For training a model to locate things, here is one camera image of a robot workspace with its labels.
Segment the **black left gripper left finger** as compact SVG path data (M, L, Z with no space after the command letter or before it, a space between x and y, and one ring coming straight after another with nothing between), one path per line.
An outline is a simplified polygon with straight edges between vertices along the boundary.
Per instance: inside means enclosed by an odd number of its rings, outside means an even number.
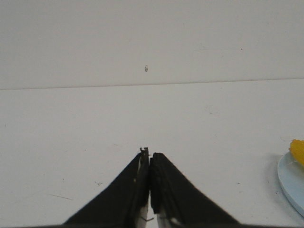
M149 150L134 159L65 225L145 225L149 199Z

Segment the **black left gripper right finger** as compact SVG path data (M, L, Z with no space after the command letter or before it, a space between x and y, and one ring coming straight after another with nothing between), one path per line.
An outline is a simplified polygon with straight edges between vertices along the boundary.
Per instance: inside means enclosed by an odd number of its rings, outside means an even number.
M238 224L199 191L163 154L154 153L149 167L151 207L159 224Z

